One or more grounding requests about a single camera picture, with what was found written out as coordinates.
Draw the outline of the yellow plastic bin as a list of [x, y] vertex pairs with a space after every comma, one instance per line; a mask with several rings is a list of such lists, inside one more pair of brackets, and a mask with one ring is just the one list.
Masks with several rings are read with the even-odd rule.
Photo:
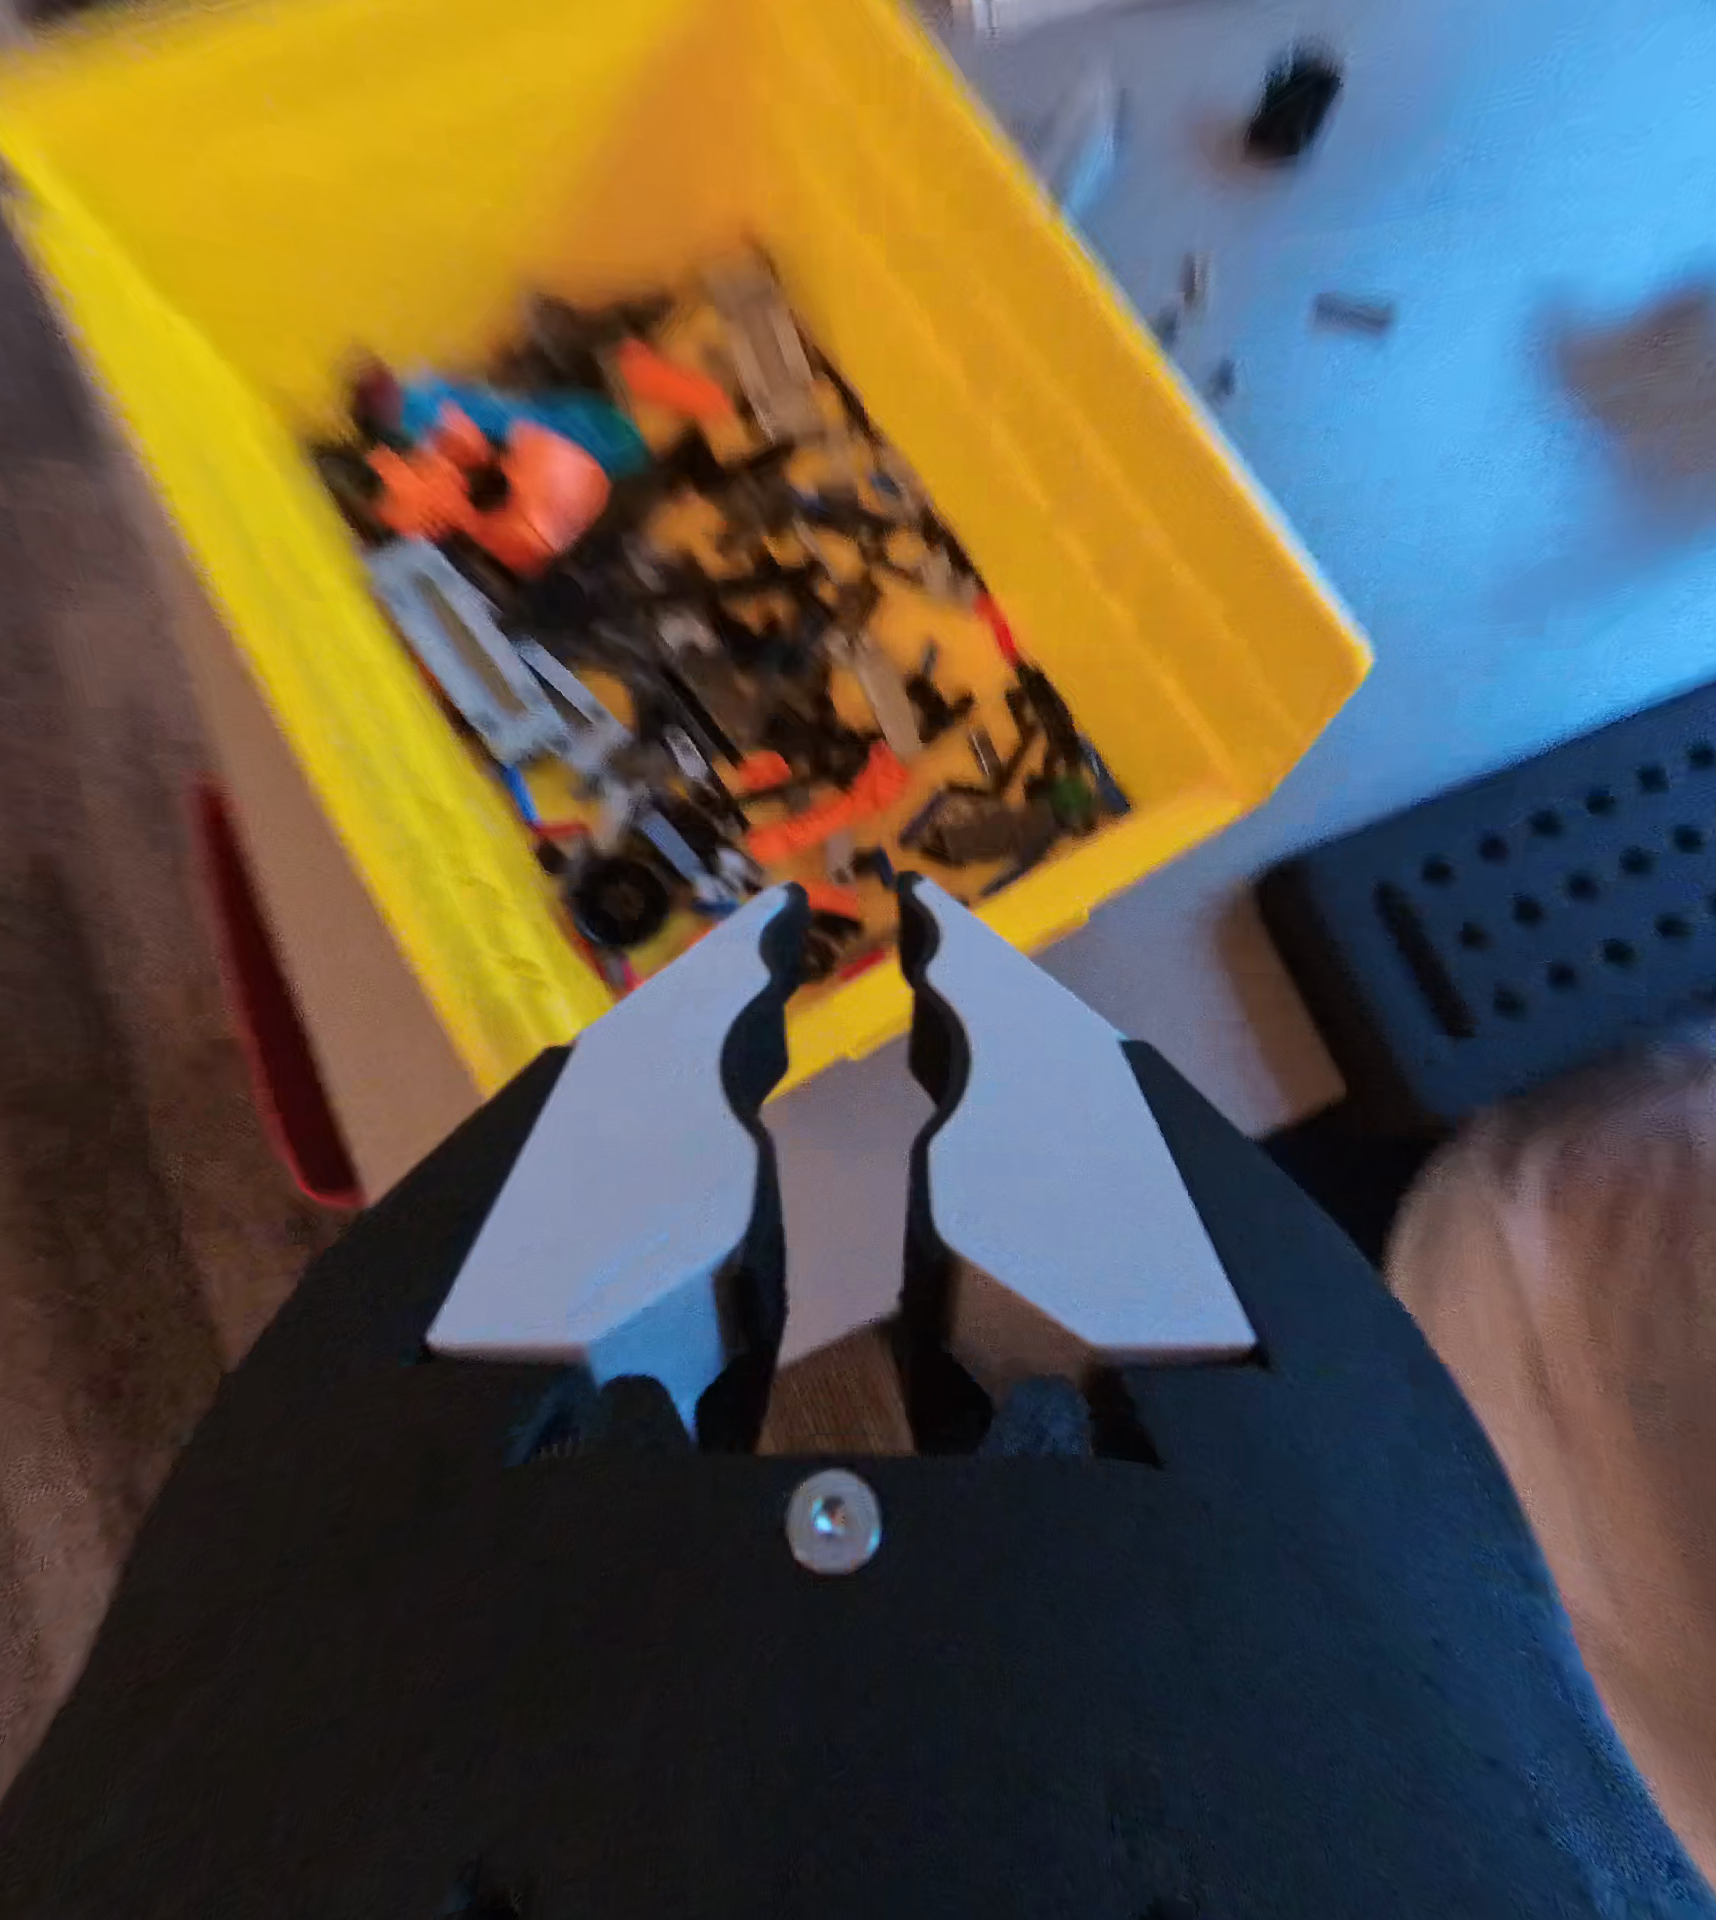
[[12, 218], [480, 1092], [609, 1000], [301, 454], [356, 349], [755, 242], [1130, 798], [1042, 948], [1261, 804], [1365, 636], [899, 4], [191, 4], [0, 54]]

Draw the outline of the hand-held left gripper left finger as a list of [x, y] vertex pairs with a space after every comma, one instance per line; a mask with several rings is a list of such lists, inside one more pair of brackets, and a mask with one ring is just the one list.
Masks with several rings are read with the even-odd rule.
[[442, 1359], [651, 1381], [704, 1447], [751, 1448], [787, 1317], [776, 1149], [808, 924], [776, 884], [590, 1025], [428, 1330]]

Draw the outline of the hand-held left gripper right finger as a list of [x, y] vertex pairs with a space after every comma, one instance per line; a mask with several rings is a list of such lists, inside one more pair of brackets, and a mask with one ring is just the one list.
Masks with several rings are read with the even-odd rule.
[[1101, 1433], [1133, 1370], [1242, 1367], [1258, 1332], [1128, 1039], [952, 895], [897, 888], [909, 1155], [892, 1356], [917, 1448], [1012, 1408]]

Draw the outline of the grey long toy panel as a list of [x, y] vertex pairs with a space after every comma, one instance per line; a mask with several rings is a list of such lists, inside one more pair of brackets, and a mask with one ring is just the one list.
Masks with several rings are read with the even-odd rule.
[[413, 660], [498, 764], [561, 756], [567, 725], [493, 605], [428, 541], [362, 556], [366, 583]]

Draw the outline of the blue toy tool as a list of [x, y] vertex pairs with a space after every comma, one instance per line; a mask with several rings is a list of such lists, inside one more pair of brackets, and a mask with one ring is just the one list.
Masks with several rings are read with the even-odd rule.
[[641, 431], [600, 392], [561, 389], [532, 395], [438, 377], [399, 385], [397, 419], [409, 441], [425, 438], [446, 414], [462, 417], [491, 445], [510, 443], [512, 428], [520, 425], [545, 431], [583, 450], [609, 479], [631, 479], [654, 464]]

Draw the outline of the orange curved toy panel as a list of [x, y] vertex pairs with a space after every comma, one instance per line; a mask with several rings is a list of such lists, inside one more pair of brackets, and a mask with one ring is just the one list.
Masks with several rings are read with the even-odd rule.
[[528, 420], [502, 443], [446, 408], [434, 432], [366, 453], [372, 512], [392, 534], [429, 545], [462, 541], [514, 578], [536, 578], [603, 518], [606, 468], [580, 445]]

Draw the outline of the large black toy tyre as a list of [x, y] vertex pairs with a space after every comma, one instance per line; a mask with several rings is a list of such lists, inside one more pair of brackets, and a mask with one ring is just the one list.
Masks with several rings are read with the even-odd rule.
[[590, 948], [630, 954], [665, 930], [675, 897], [651, 860], [598, 853], [574, 862], [561, 887], [571, 929]]

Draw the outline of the black toy wheel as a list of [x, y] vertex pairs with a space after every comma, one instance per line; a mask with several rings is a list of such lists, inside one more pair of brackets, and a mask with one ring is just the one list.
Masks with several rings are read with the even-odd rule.
[[1344, 66], [1326, 49], [1302, 44], [1276, 60], [1260, 85], [1239, 134], [1247, 164], [1283, 169], [1302, 162], [1319, 139], [1344, 91]]

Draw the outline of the orange pointed toy panel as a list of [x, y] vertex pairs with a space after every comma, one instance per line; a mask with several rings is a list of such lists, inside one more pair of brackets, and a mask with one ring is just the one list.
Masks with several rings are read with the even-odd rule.
[[736, 403], [711, 377], [665, 356], [651, 345], [625, 339], [606, 352], [607, 373], [633, 413], [685, 425], [731, 420]]

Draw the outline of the orange toothed toy rack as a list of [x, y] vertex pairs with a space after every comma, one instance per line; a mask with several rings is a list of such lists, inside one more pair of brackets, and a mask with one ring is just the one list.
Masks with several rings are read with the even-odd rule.
[[766, 827], [747, 828], [739, 840], [744, 854], [760, 866], [776, 866], [802, 853], [821, 848], [842, 833], [887, 814], [909, 785], [909, 770], [877, 741], [860, 775], [842, 791], [812, 802]]

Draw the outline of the pile of small toy parts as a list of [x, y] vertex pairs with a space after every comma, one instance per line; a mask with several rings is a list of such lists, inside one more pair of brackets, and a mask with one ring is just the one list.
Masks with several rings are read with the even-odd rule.
[[[733, 419], [631, 411], [606, 362], [625, 339], [711, 377]], [[808, 906], [804, 985], [842, 987], [895, 944], [903, 875], [984, 905], [1130, 816], [1092, 733], [766, 252], [617, 300], [533, 294], [473, 368], [406, 371], [378, 354], [350, 366], [340, 431], [305, 457], [360, 563], [408, 541], [372, 510], [366, 454], [420, 443], [399, 420], [399, 389], [420, 377], [598, 392], [651, 449], [651, 467], [609, 479], [603, 517], [533, 578], [467, 541], [432, 543], [491, 603], [564, 716], [561, 756], [490, 756], [366, 583], [442, 716], [504, 788], [566, 940], [609, 997], [783, 884]], [[747, 828], [848, 788], [876, 743], [909, 770], [886, 814], [781, 864], [750, 860]], [[1099, 804], [1086, 834], [1063, 833], [1047, 804], [1065, 773]], [[649, 860], [675, 898], [660, 937], [630, 954], [583, 944], [561, 903], [571, 864], [600, 853]]]

